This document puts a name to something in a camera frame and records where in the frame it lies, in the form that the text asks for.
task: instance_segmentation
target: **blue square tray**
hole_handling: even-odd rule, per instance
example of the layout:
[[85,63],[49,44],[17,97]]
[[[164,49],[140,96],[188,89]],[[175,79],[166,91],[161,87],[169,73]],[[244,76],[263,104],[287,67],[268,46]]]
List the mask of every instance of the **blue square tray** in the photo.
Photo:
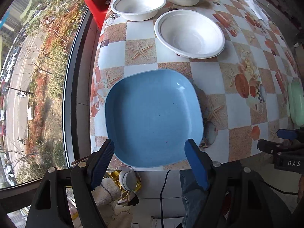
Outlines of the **blue square tray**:
[[203,137],[200,104],[190,81],[168,69],[118,81],[105,101],[108,138],[115,155],[133,167],[157,167],[185,160],[184,145]]

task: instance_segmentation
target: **road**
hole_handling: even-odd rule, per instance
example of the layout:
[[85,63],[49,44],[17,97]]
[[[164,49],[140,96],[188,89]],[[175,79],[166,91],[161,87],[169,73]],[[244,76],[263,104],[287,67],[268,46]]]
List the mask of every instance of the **road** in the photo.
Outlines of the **road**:
[[[29,90],[29,84],[32,79],[35,58],[39,52],[43,40],[42,34],[28,36],[22,43],[22,48],[16,60],[15,68],[12,74],[10,87]],[[24,150],[24,145],[17,139],[27,139],[27,108],[28,95],[24,98],[16,96],[18,91],[9,89],[6,98],[6,142],[10,154],[11,162],[20,158],[22,155],[16,153]],[[20,164],[14,167],[15,176],[17,175]]]

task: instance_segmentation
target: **black cable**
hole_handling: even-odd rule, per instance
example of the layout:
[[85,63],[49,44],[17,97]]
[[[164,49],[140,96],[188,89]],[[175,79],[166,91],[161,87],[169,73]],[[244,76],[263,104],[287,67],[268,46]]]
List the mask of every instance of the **black cable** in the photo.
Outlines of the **black cable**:
[[162,194],[163,194],[163,191],[164,191],[164,188],[166,186],[166,182],[167,182],[167,177],[168,177],[168,174],[169,174],[170,170],[168,170],[167,174],[166,174],[166,178],[165,178],[165,182],[164,182],[164,185],[163,185],[163,188],[161,190],[161,195],[160,195],[160,200],[161,200],[161,228],[164,228],[164,218],[163,218],[163,200],[162,200]]
[[298,193],[282,191],[282,190],[280,190],[280,189],[278,189],[278,188],[275,188],[275,187],[271,186],[270,184],[268,184],[268,183],[266,183],[266,182],[264,182],[264,181],[262,181],[262,180],[260,180],[260,182],[266,184],[268,187],[270,187],[270,188],[272,188],[272,189],[274,189],[274,190],[276,190],[276,191],[278,191],[278,192],[280,192],[280,193],[282,193],[282,194],[294,195],[294,196],[297,196],[297,195],[298,195]]

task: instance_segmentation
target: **checkered tablecloth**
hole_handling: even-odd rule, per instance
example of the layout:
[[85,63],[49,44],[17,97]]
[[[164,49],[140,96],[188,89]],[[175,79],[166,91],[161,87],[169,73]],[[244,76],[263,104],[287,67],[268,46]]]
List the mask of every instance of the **checkered tablecloth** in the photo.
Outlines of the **checkered tablecloth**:
[[[174,9],[190,9],[216,22],[225,35],[223,52],[209,59],[189,59],[162,45],[154,24]],[[212,160],[224,163],[255,155],[261,138],[280,142],[276,131],[292,127],[288,83],[299,78],[294,58],[271,19],[269,27],[243,0],[201,0],[190,7],[167,2],[155,17],[139,22],[127,21],[109,8],[92,78],[92,151],[107,138],[104,104],[110,88],[123,77],[160,68],[176,70],[193,83],[205,126],[200,148]],[[114,156],[110,168],[121,165]],[[153,169],[188,168],[183,161]]]

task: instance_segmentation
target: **red car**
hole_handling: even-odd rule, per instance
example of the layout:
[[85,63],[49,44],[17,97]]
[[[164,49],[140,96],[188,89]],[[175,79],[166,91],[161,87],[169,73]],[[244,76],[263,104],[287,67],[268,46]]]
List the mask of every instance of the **red car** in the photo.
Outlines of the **red car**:
[[0,126],[0,135],[6,136],[6,127],[5,127],[5,125]]

